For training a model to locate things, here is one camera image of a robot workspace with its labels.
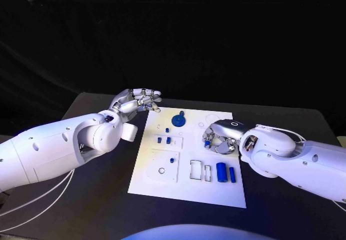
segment robotic arm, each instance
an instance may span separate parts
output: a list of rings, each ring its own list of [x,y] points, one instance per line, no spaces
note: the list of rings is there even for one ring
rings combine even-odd
[[[346,148],[316,141],[300,142],[277,130],[225,119],[207,127],[202,141],[205,148],[228,155],[239,147],[241,160],[264,177],[281,177],[297,188],[337,202],[346,202]],[[210,142],[219,138],[216,146]]]
[[[125,89],[108,110],[37,126],[0,144],[0,192],[58,177],[108,153],[120,139],[134,141],[127,122],[137,111],[160,109],[161,93]]]

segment dark table surface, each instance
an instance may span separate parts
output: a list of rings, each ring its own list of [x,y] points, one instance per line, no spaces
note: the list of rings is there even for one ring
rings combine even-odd
[[[82,93],[63,119],[108,109],[114,96]],[[232,112],[239,122],[288,129],[321,143],[339,145],[321,113],[313,109],[163,99],[161,107]],[[206,224],[231,227],[275,239],[346,239],[346,213],[334,203],[267,178],[241,161],[246,209],[128,193],[148,112],[131,120],[134,142],[117,148],[75,170],[59,201],[39,218],[6,234],[34,239],[121,239],[154,227]],[[63,179],[17,187],[1,212],[26,203]],[[0,230],[32,218],[53,202],[65,184],[40,200],[0,218]]]

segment blue piece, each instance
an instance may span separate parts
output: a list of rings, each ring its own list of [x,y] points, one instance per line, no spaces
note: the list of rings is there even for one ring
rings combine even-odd
[[[171,118],[171,124],[176,127],[182,127],[186,124],[184,112],[180,111],[179,115]]]
[[[216,163],[218,182],[225,183],[228,181],[226,164],[223,162]]]
[[[232,167],[229,168],[229,175],[231,175],[231,182],[235,183],[236,182],[236,176],[235,176],[235,169]]]

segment black curtain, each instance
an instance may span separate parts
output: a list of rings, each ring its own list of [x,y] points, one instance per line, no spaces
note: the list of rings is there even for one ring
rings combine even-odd
[[[171,99],[317,109],[344,134],[334,8],[1,1],[0,134],[58,121],[78,93],[125,88],[160,90]]]

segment blue battery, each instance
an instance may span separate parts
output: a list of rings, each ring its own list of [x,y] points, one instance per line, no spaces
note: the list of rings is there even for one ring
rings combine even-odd
[[[225,183],[228,181],[226,164],[223,162],[216,163],[218,182]]]
[[[231,182],[235,183],[236,182],[236,175],[235,175],[235,169],[232,167],[229,168],[229,175],[231,175]]]

